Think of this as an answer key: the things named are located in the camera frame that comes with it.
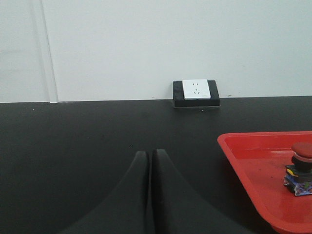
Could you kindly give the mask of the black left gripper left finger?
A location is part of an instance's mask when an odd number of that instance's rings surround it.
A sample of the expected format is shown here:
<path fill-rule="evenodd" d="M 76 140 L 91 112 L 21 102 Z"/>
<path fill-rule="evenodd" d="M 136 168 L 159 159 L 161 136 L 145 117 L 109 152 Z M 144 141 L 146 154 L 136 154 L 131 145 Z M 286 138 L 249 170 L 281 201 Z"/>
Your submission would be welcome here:
<path fill-rule="evenodd" d="M 149 157 L 138 151 L 118 185 L 62 234 L 145 234 Z"/>

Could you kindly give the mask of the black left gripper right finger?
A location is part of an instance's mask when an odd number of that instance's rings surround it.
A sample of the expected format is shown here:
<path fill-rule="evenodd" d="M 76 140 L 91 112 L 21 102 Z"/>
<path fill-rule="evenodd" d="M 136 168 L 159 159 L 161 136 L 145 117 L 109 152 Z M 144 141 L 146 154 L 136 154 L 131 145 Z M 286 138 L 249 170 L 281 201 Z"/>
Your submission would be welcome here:
<path fill-rule="evenodd" d="M 152 209 L 157 234 L 250 234 L 185 179 L 164 149 L 152 153 Z"/>

